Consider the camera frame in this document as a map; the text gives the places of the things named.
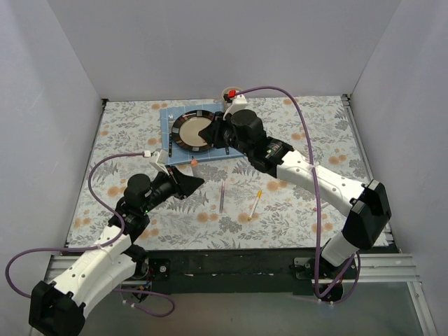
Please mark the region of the grey marker with red tip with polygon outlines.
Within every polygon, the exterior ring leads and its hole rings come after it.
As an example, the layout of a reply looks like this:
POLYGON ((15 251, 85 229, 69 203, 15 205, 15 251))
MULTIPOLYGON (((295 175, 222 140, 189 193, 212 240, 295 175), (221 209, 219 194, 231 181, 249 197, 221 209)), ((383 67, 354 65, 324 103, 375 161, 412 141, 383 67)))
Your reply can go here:
POLYGON ((194 177, 200 178, 199 162, 194 157, 192 157, 190 166, 191 166, 191 169, 192 169, 192 175, 194 177))

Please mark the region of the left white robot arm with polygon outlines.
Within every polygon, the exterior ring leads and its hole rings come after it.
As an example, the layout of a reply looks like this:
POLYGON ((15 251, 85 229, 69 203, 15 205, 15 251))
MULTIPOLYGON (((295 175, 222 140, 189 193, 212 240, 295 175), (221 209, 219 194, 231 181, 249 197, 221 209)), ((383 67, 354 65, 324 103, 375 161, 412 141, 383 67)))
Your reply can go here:
POLYGON ((33 288, 29 324, 44 335, 79 335, 93 308, 121 282, 148 274, 146 252, 134 242, 150 223, 149 212, 170 197, 191 196, 203 183, 171 166, 154 179, 133 175, 98 240, 50 283, 33 288))

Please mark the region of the purple pen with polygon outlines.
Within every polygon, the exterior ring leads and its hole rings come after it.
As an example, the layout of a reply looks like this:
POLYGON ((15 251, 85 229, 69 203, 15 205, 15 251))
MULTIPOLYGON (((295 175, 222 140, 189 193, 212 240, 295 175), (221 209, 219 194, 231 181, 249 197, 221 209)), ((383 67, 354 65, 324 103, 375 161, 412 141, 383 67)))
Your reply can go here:
POLYGON ((223 213, 224 208, 224 201, 225 201, 225 181, 221 183, 220 187, 220 202, 219 202, 219 213, 223 213))

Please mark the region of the white marker with yellow tip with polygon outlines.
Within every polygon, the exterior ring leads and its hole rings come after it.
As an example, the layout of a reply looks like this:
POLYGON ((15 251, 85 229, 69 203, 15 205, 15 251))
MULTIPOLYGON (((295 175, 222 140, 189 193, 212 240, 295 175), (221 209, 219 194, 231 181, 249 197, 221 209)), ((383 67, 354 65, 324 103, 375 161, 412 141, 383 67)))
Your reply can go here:
POLYGON ((250 211, 250 214, 248 216, 248 221, 252 221, 253 220, 253 215, 254 215, 254 213, 256 211, 256 207, 257 207, 259 201, 260 201, 260 197, 256 197, 254 202, 253 202, 253 205, 251 207, 251 211, 250 211))

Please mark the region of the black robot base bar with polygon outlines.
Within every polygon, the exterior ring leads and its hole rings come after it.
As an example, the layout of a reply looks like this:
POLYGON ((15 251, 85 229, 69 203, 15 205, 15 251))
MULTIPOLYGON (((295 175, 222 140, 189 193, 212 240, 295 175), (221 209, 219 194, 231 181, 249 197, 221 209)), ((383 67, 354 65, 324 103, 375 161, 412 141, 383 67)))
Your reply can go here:
POLYGON ((151 288, 162 294, 315 291, 311 248, 146 250, 143 261, 151 288))

